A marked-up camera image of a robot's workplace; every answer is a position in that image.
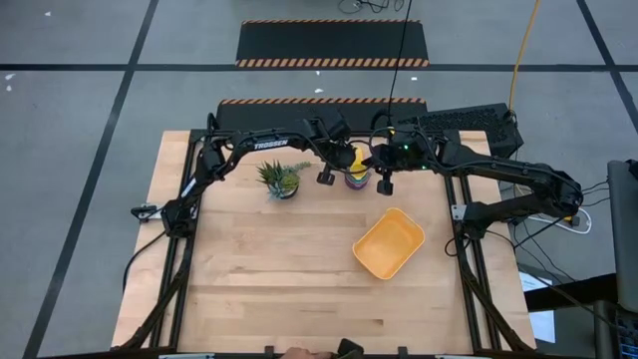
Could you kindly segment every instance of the wooden table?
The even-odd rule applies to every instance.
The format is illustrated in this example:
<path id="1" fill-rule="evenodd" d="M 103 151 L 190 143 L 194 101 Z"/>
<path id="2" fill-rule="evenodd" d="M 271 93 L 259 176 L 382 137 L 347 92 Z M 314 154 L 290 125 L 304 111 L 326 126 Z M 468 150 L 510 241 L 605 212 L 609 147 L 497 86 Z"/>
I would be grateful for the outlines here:
<path id="1" fill-rule="evenodd" d="M 149 202 L 164 203 L 177 194 L 187 139 L 188 132 L 163 134 Z M 484 133 L 462 133 L 462 139 L 476 152 L 488 152 Z M 256 181 L 255 166 L 273 159 L 284 165 L 312 163 L 300 174 L 292 199 L 268 199 L 267 189 Z M 471 353 L 457 260 L 444 254 L 452 237 L 444 179 L 431 172 L 394 174 L 394 195 L 383 196 L 376 193 L 377 175 L 354 191 L 341 174 L 335 174 L 333 186 L 317 183 L 321 168 L 310 152 L 252 153 L 226 181 L 206 191 L 178 350 L 245 353 L 274 345 L 275 352 L 290 346 L 335 351 L 347 337 L 371 354 L 397 353 L 398 346 L 412 354 Z M 474 200 L 500 200 L 495 180 L 470 177 L 470 184 Z M 384 281 L 357 261 L 352 244 L 388 207 L 414 219 L 426 242 Z M 508 236 L 502 223 L 490 230 Z M 136 250 L 161 231 L 159 221 L 143 224 Z M 133 264 L 114 344 L 126 341 L 155 305 L 166 246 L 164 239 Z M 494 304 L 534 346 L 510 244 L 488 234 L 482 247 Z M 477 308 L 482 345 L 489 347 L 483 311 Z M 162 343 L 167 343 L 171 317 L 172 308 Z"/>

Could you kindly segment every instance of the succulent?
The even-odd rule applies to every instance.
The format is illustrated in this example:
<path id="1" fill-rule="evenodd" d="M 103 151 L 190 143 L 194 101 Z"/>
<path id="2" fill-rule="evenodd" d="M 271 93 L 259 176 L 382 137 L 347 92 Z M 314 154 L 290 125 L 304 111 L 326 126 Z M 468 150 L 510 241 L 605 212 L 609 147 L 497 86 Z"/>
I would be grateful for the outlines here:
<path id="1" fill-rule="evenodd" d="M 310 167 L 309 162 L 299 163 L 295 166 L 282 166 L 279 161 L 273 164 L 263 163 L 258 167 L 259 181 L 268 185 L 270 194 L 282 198 L 290 194 L 299 186 L 299 171 Z"/>

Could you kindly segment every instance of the table frame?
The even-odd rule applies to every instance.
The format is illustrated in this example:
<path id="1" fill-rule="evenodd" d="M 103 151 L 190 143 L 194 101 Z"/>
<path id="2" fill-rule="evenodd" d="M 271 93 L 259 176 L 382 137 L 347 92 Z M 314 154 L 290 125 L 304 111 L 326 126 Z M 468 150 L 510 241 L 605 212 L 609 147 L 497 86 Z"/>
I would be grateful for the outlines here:
<path id="1" fill-rule="evenodd" d="M 188 147 L 185 154 L 185 161 L 183 165 L 183 170 L 181 174 L 181 182 L 179 185 L 180 191 L 187 184 L 187 180 L 193 170 L 193 160 L 196 156 L 196 149 L 198 142 L 208 134 L 208 130 L 191 130 L 188 138 Z M 370 136 L 370 132 L 368 133 L 357 133 L 353 134 L 353 136 Z M 467 177 L 461 177 L 461 190 L 463 193 L 463 199 L 465 203 L 469 203 L 472 201 L 472 194 L 470 191 L 470 184 Z M 446 191 L 448 195 L 448 203 L 450 206 L 450 210 L 452 210 L 452 205 L 457 204 L 457 198 L 454 189 L 454 183 L 451 177 L 445 177 Z M 149 316 L 147 320 L 151 320 L 155 323 L 153 326 L 153 330 L 151 332 L 151 339 L 149 341 L 149 348 L 140 349 L 139 347 L 127 349 L 128 355 L 131 355 L 134 352 L 140 353 L 140 355 L 144 356 L 148 353 L 148 351 L 152 351 L 155 355 L 159 352 L 164 352 L 165 354 L 174 354 L 177 353 L 176 348 L 179 342 L 179 333 L 181 330 L 181 320 L 183 317 L 183 312 L 185 308 L 185 298 L 186 291 L 188 288 L 188 276 L 190 272 L 190 262 L 192 258 L 196 227 L 197 227 L 197 211 L 192 216 L 192 224 L 195 230 L 191 235 L 184 238 L 172 237 L 169 239 L 168 249 L 166 252 L 166 260 L 164 262 L 163 273 L 161 277 L 160 289 L 159 289 L 159 302 L 156 308 L 154 308 L 152 314 Z M 469 265 L 468 254 L 464 250 L 464 240 L 461 233 L 459 233 L 457 227 L 455 226 L 454 220 L 451 221 L 451 225 L 453 228 L 453 233 L 455 236 L 455 245 L 459 268 L 463 265 Z M 178 244 L 181 240 L 185 241 L 184 252 L 182 257 L 182 262 L 180 265 L 180 269 L 177 271 L 175 276 L 172 276 L 174 269 L 175 257 L 177 254 Z M 487 271 L 485 268 L 484 257 L 482 254 L 482 248 L 480 245 L 480 241 L 473 240 L 472 248 L 474 254 L 474 263 L 476 266 L 476 275 L 478 279 L 478 283 L 480 289 L 483 291 L 483 295 L 491 301 L 491 295 L 489 292 L 489 280 L 487 278 Z M 492 358 L 567 358 L 567 357 L 557 357 L 544 355 L 539 353 L 529 353 L 529 352 L 518 352 L 518 351 L 506 351 L 502 350 L 499 339 L 499 332 L 496 328 L 493 319 L 488 315 L 487 311 L 485 312 L 485 324 L 488 331 L 489 344 L 491 349 L 483 348 L 479 335 L 479 319 L 477 317 L 477 309 L 475 307 L 474 297 L 475 294 L 471 290 L 470 286 L 462 281 L 463 286 L 463 294 L 464 294 L 464 302 L 465 308 L 468 318 L 468 327 L 470 330 L 470 338 L 472 342 L 472 348 L 474 355 L 478 356 L 487 356 Z M 168 337 L 167 346 L 160 346 L 160 336 L 163 328 L 163 318 L 165 308 L 168 306 L 168 302 L 172 299 L 172 297 L 176 295 L 174 302 L 174 311 L 172 323 L 170 326 L 170 333 Z M 115 354 L 113 358 L 118 357 L 118 351 L 110 352 L 111 354 Z M 276 357 L 274 353 L 274 347 L 266 346 L 264 348 L 263 353 L 215 353 L 215 358 L 217 359 L 272 359 Z M 406 347 L 398 347 L 397 355 L 388 355 L 388 354 L 366 354 L 366 358 L 368 359 L 390 359 L 390 358 L 400 358 L 400 359 L 426 359 L 426 358 L 435 358 L 435 355 L 415 355 L 409 354 L 408 349 Z"/>

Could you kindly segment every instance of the concrete floor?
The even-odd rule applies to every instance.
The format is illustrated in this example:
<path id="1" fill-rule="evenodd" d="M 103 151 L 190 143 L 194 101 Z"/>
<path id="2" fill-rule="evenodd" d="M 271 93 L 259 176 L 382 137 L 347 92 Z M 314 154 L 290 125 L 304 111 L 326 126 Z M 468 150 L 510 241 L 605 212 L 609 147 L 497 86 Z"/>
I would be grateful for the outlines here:
<path id="1" fill-rule="evenodd" d="M 231 64 L 247 19 L 347 18 L 337 0 L 159 0 L 140 64 Z M 8 64 L 126 64 L 150 0 L 0 1 L 0 358 L 21 357 L 47 293 L 114 98 L 120 71 L 3 71 Z M 632 0 L 587 0 L 616 64 L 638 64 Z M 513 64 L 532 0 L 415 0 L 433 64 Z M 354 18 L 403 18 L 369 9 Z M 576 0 L 542 3 L 524 64 L 604 65 Z M 401 72 L 396 95 L 429 108 L 506 102 L 511 73 Z M 15 74 L 6 80 L 5 76 Z M 638 74 L 622 73 L 638 96 Z M 124 266 L 164 130 L 204 126 L 224 98 L 384 97 L 391 72 L 135 72 L 39 355 L 107 350 Z M 638 159 L 636 128 L 608 71 L 525 72 L 515 109 L 518 158 L 589 186 L 610 160 Z M 587 201 L 605 197 L 598 192 Z M 591 233 L 553 228 L 537 240 L 576 278 L 614 270 L 608 204 L 588 209 Z M 530 230 L 539 228 L 531 222 Z M 522 228 L 518 238 L 524 237 Z M 529 250 L 541 256 L 530 244 Z M 522 263 L 538 266 L 520 253 Z"/>

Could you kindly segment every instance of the yellow bowl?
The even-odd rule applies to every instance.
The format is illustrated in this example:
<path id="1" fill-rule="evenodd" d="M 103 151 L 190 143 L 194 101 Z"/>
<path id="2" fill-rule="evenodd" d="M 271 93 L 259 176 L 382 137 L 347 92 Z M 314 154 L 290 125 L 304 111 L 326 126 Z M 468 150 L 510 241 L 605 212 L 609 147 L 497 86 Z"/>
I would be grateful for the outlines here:
<path id="1" fill-rule="evenodd" d="M 386 214 L 352 246 L 363 266 L 379 279 L 390 279 L 426 241 L 423 229 L 398 208 Z"/>

